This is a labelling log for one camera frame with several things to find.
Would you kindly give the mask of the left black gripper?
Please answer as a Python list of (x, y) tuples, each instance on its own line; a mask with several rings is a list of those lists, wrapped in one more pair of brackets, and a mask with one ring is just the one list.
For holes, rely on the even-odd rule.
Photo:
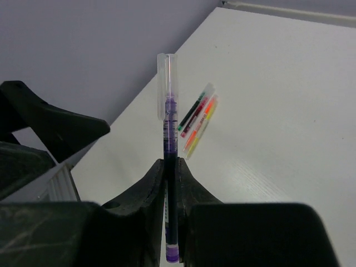
[(1, 84), (1, 200), (55, 167), (47, 151), (21, 145), (12, 134), (31, 128), (57, 162), (110, 132), (109, 124), (50, 105), (22, 81)]

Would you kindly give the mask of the red pen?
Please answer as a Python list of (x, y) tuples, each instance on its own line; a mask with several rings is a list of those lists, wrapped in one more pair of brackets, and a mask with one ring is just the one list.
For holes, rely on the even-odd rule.
[(198, 115), (200, 114), (201, 110), (203, 109), (205, 104), (208, 102), (208, 100), (209, 100), (209, 97), (204, 97), (202, 99), (201, 103), (198, 105), (197, 109), (194, 111), (192, 117), (190, 118), (186, 127), (184, 128), (183, 132), (181, 133), (181, 137), (185, 137), (187, 135), (187, 133), (190, 131), (190, 129), (192, 128), (192, 125), (196, 121)]

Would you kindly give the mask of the clear pen cap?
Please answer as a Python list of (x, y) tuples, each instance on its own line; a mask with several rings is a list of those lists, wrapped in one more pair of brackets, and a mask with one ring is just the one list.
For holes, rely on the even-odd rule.
[(160, 53), (157, 55), (157, 116), (165, 118), (167, 100), (178, 99), (177, 55)]

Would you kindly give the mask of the green pen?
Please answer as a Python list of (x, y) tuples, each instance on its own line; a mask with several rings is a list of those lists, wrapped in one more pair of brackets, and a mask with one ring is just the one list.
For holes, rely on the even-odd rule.
[(199, 95), (199, 97), (197, 98), (197, 100), (195, 101), (195, 103), (193, 104), (193, 106), (189, 109), (189, 111), (187, 112), (187, 114), (185, 115), (185, 117), (182, 119), (182, 121), (179, 123), (177, 130), (181, 131), (182, 128), (185, 126), (185, 124), (187, 123), (188, 119), (192, 116), (192, 114), (195, 112), (195, 110), (198, 108), (199, 104), (201, 104), (201, 101), (203, 100), (203, 98), (205, 96), (207, 96), (209, 93), (213, 93), (213, 91), (215, 90), (215, 87), (212, 83), (208, 83), (205, 88), (203, 89), (203, 91), (201, 92), (201, 94)]

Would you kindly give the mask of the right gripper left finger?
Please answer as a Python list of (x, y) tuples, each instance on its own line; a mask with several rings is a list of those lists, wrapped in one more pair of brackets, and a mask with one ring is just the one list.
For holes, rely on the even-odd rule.
[(164, 163), (158, 159), (138, 182), (102, 207), (118, 218), (108, 242), (114, 266), (159, 266), (164, 209)]

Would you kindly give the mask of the purple pen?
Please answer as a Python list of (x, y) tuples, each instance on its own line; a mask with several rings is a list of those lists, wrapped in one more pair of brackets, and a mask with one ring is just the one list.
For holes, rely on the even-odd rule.
[(176, 193), (177, 160), (177, 102), (174, 97), (165, 100), (164, 130), (164, 178), (165, 178), (165, 238), (166, 260), (179, 261), (178, 214)]

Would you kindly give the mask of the orange pen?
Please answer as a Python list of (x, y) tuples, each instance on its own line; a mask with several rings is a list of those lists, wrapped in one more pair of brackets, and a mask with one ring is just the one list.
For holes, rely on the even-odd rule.
[(212, 108), (213, 104), (216, 102), (217, 99), (217, 95), (213, 95), (212, 97), (209, 98), (208, 102), (205, 104), (205, 106), (203, 107), (203, 109), (201, 110), (200, 114), (202, 113), (202, 117), (200, 118), (200, 121), (197, 123), (197, 125), (195, 126), (195, 128), (193, 129), (192, 133), (190, 134), (190, 136), (187, 139), (187, 142), (183, 148), (183, 152), (185, 154), (188, 153), (192, 143), (194, 142), (199, 130), (202, 127), (202, 124), (204, 123), (205, 119), (207, 118), (210, 109)]

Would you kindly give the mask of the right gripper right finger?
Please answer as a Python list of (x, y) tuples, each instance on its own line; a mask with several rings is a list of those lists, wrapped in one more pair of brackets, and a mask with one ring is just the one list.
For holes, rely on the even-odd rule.
[(205, 189), (192, 175), (185, 159), (177, 158), (177, 214), (179, 261), (185, 261), (185, 245), (188, 235), (190, 211), (198, 204), (222, 204), (211, 192)]

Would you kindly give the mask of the yellow pen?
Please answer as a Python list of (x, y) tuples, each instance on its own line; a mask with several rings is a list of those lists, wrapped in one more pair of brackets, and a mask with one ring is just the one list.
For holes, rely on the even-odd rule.
[(208, 125), (208, 121), (209, 121), (210, 117), (212, 116), (213, 111), (215, 110), (216, 104), (217, 104), (217, 99), (216, 99), (216, 102), (213, 104), (212, 108), (210, 109), (210, 112), (209, 112), (207, 118), (205, 119), (204, 123), (202, 124), (202, 127), (199, 130), (199, 132), (198, 132), (194, 142), (192, 143), (188, 153), (185, 155), (185, 159), (186, 160), (188, 160), (191, 157), (191, 155), (193, 154), (193, 152), (195, 150), (195, 147), (198, 145), (199, 140), (200, 140), (201, 136), (203, 135), (203, 132), (205, 131), (205, 129), (206, 129), (207, 125)]

